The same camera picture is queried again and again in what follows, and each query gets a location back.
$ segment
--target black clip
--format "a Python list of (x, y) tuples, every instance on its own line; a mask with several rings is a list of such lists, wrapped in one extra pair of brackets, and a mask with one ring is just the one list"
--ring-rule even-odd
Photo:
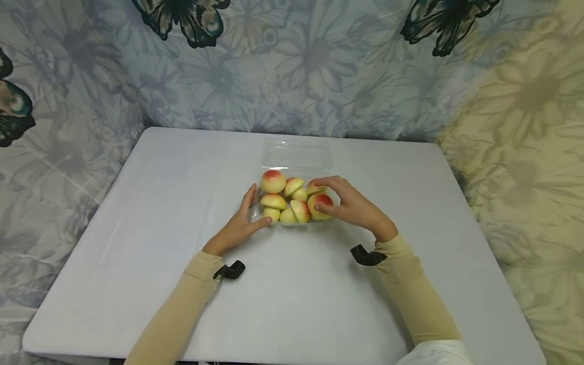
[(245, 265), (243, 262), (237, 260), (231, 266), (223, 265), (215, 275), (213, 275), (213, 280), (215, 280), (218, 276), (226, 277), (231, 280), (235, 280), (239, 278), (241, 274), (245, 271)]
[(365, 250), (365, 248), (361, 245), (353, 247), (351, 249), (351, 254), (353, 255), (355, 261), (363, 266), (375, 266), (385, 261), (387, 258), (387, 256), (381, 252), (367, 252), (367, 250)]

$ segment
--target hand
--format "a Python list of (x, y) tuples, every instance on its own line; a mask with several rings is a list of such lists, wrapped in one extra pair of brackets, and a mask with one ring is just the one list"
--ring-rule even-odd
[(371, 231), (376, 240), (387, 242), (398, 235), (395, 224), (347, 180), (339, 176), (317, 179), (315, 186), (328, 186), (340, 197), (340, 206), (318, 205), (314, 209)]
[(256, 185), (253, 184), (248, 192), (245, 193), (239, 210), (235, 212), (235, 215), (221, 231), (209, 240), (203, 247), (203, 252), (210, 255), (223, 256), (228, 250), (243, 243), (252, 234), (272, 223), (272, 218), (270, 217), (265, 217), (252, 223), (248, 221), (249, 208), (256, 198)]

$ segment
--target right hand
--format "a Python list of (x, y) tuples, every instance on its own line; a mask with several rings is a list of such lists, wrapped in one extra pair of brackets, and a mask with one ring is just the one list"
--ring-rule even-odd
[(371, 231), (377, 241), (387, 242), (398, 235), (395, 224), (375, 204), (367, 200), (340, 176), (316, 179), (315, 186), (328, 186), (340, 197), (340, 206), (317, 205), (317, 211)]

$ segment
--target forearm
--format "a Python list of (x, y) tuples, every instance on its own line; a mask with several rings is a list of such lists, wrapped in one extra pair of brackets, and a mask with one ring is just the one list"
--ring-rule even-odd
[(146, 326), (125, 365), (173, 365), (189, 340), (194, 324), (217, 282), (213, 274), (221, 258), (199, 252), (189, 263), (168, 299)]
[(461, 339), (461, 335), (410, 246), (401, 235), (377, 243), (375, 251), (387, 259), (375, 267), (381, 282), (397, 304), (414, 345), (431, 340)]

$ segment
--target peach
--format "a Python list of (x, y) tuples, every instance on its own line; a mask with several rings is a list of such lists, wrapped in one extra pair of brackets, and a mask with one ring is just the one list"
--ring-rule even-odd
[(297, 221), (292, 208), (286, 208), (280, 213), (280, 222), (283, 224), (296, 223)]
[(278, 194), (266, 194), (259, 201), (259, 203), (265, 207), (274, 209), (286, 209), (286, 201)]
[(310, 214), (312, 214), (312, 217), (314, 219), (331, 219), (332, 217), (326, 214), (322, 214), (319, 211), (314, 210), (314, 206), (317, 205), (327, 205), (327, 206), (332, 206), (334, 205), (332, 202), (332, 199), (330, 196), (326, 195), (326, 194), (314, 194), (313, 196), (311, 196), (310, 198), (308, 198), (308, 209), (310, 211)]
[(290, 178), (286, 180), (286, 187), (284, 188), (284, 196), (289, 196), (304, 184), (304, 180), (300, 178)]
[(305, 202), (299, 200), (291, 200), (290, 207), (294, 216), (300, 223), (306, 223), (310, 219), (310, 211)]
[(263, 173), (259, 180), (259, 187), (266, 193), (276, 194), (284, 190), (286, 178), (278, 170), (268, 170)]
[(312, 195), (316, 193), (324, 193), (326, 191), (326, 186), (314, 186), (314, 180), (310, 180), (308, 185), (306, 186), (306, 194)]
[(292, 193), (292, 195), (290, 195), (290, 198), (294, 200), (303, 201), (306, 203), (306, 201), (308, 200), (308, 195), (306, 194), (306, 190), (304, 190), (303, 187), (299, 187), (294, 191), (294, 193)]
[(271, 217), (272, 218), (272, 222), (278, 222), (278, 219), (280, 219), (280, 210), (279, 209), (270, 208), (270, 207), (265, 207), (263, 209), (263, 215), (262, 215), (262, 217)]

